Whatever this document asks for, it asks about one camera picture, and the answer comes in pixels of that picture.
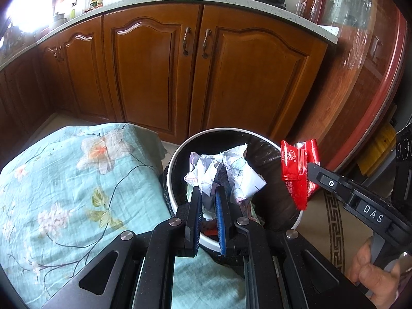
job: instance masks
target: silver screw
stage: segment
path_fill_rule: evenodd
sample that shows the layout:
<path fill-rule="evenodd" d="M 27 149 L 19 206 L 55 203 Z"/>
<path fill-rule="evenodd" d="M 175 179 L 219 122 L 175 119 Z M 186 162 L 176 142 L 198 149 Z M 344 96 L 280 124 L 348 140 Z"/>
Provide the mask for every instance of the silver screw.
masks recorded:
<path fill-rule="evenodd" d="M 182 224 L 182 220 L 180 218 L 174 217 L 169 219 L 169 224 L 173 227 L 176 227 Z"/>
<path fill-rule="evenodd" d="M 290 239 L 295 239 L 297 238 L 297 236 L 299 236 L 299 233 L 296 230 L 288 230 L 286 231 L 286 237 L 290 238 Z"/>
<path fill-rule="evenodd" d="M 236 220 L 236 222 L 237 222 L 237 224 L 239 224 L 239 225 L 248 225 L 250 221 L 249 221 L 249 219 L 246 218 L 246 217 L 239 217 L 239 218 Z"/>
<path fill-rule="evenodd" d="M 123 231 L 123 232 L 120 234 L 120 238 L 121 238 L 121 240 L 123 240 L 123 241 L 128 241 L 129 239 L 132 239 L 132 238 L 133 238 L 133 233 L 132 233 L 131 231 Z"/>

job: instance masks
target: human hand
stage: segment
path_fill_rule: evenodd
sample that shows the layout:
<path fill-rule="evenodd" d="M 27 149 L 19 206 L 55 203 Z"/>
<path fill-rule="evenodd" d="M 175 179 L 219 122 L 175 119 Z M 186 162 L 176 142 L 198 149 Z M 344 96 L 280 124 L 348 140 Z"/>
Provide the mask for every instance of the human hand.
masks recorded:
<path fill-rule="evenodd" d="M 371 238 L 366 241 L 353 258 L 347 278 L 354 284 L 360 281 L 373 292 L 370 300 L 377 309 L 388 309 L 396 300 L 400 265 L 399 262 L 396 262 L 392 271 L 388 273 L 370 264 L 370 243 Z"/>

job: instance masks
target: countertop edge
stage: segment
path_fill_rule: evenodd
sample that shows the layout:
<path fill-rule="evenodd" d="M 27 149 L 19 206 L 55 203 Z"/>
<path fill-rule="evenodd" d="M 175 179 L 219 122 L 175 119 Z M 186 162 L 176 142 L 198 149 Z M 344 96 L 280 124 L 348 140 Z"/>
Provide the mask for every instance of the countertop edge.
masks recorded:
<path fill-rule="evenodd" d="M 291 24 L 295 24 L 300 28 L 303 28 L 305 30 L 309 30 L 313 34 L 317 35 L 320 37 L 322 40 L 325 40 L 329 44 L 336 44 L 338 41 L 338 37 L 333 35 L 332 33 L 328 32 L 324 28 L 318 26 L 317 24 L 312 23 L 311 21 L 300 17 L 296 14 L 293 14 L 289 11 L 274 7 L 269 4 L 265 4 L 263 2 L 255 1 L 255 0 L 122 0 L 118 2 L 114 2 L 112 4 L 108 4 L 104 7 L 95 9 L 93 11 L 90 11 L 88 13 L 85 13 L 83 15 L 80 15 L 76 18 L 73 18 L 72 20 L 66 22 L 65 24 L 59 26 L 58 28 L 52 30 L 49 32 L 47 35 L 39 39 L 36 43 L 24 48 L 22 51 L 19 53 L 15 54 L 13 57 L 11 57 L 9 60 L 4 62 L 0 66 L 0 71 L 5 68 L 7 65 L 9 65 L 14 59 L 22 55 L 23 53 L 27 52 L 29 49 L 35 47 L 36 45 L 39 45 L 40 43 L 44 42 L 48 38 L 58 34 L 59 32 L 77 24 L 80 22 L 83 22 L 85 20 L 88 20 L 89 18 L 97 17 L 105 13 L 109 13 L 112 11 L 116 11 L 118 9 L 122 9 L 127 6 L 137 6 L 139 4 L 147 4 L 147 3 L 153 3 L 153 2 L 167 2 L 167 1 L 197 1 L 197 2 L 214 2 L 214 3 L 219 3 L 219 4 L 227 4 L 231 6 L 237 6 L 241 8 L 245 8 L 248 10 L 256 10 L 259 12 L 262 12 L 267 15 L 274 16 L 278 19 L 285 20 Z"/>

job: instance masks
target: red plastic packaging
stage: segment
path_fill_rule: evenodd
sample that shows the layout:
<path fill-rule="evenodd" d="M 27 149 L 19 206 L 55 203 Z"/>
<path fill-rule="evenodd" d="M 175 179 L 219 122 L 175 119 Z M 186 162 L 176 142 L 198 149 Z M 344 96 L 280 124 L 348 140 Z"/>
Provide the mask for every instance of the red plastic packaging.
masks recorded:
<path fill-rule="evenodd" d="M 307 163 L 320 165 L 318 144 L 315 139 L 289 145 L 281 141 L 282 180 L 285 182 L 296 207 L 306 210 L 309 197 L 319 188 L 307 179 Z"/>

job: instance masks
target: light blue cloth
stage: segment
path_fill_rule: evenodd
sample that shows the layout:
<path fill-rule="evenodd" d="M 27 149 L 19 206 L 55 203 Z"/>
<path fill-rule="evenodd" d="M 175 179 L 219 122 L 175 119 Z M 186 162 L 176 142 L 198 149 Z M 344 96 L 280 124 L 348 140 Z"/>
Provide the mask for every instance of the light blue cloth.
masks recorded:
<path fill-rule="evenodd" d="M 0 263 L 39 309 L 120 232 L 170 218 L 158 180 L 164 147 L 132 124 L 66 127 L 0 174 Z M 204 251 L 177 258 L 174 309 L 245 308 L 244 282 Z"/>

